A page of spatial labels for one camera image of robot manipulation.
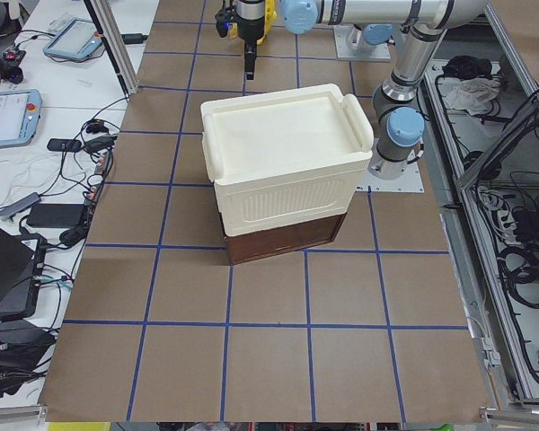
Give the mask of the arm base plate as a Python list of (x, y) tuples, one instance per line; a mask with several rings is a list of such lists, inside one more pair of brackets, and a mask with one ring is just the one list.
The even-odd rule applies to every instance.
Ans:
[(356, 186), (356, 192), (423, 193), (424, 186), (418, 163), (409, 164), (396, 179), (382, 179), (366, 169)]
[(348, 61), (389, 62), (391, 59), (388, 40), (393, 26), (375, 23), (358, 26), (334, 27), (334, 39), (338, 59)]

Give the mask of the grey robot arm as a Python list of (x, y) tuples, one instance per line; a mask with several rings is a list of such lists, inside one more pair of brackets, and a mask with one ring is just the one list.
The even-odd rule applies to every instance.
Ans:
[(360, 47), (373, 45), (366, 35), (375, 24), (399, 26), (397, 58), (389, 75), (376, 88), (372, 103), (379, 138), (368, 170), (379, 179), (402, 176), (413, 148), (420, 144), (425, 120), (412, 107), (429, 61), (446, 31), (462, 26), (482, 13), (485, 1), (283, 1), (286, 28), (295, 34), (309, 32), (317, 24), (351, 28), (360, 35)]

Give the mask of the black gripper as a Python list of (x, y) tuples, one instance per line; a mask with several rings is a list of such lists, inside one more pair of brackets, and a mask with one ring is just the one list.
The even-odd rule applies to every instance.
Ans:
[(257, 45), (265, 40), (275, 21), (275, 2), (223, 1), (215, 20), (220, 38), (231, 35), (244, 41), (244, 74), (247, 80), (253, 80)]

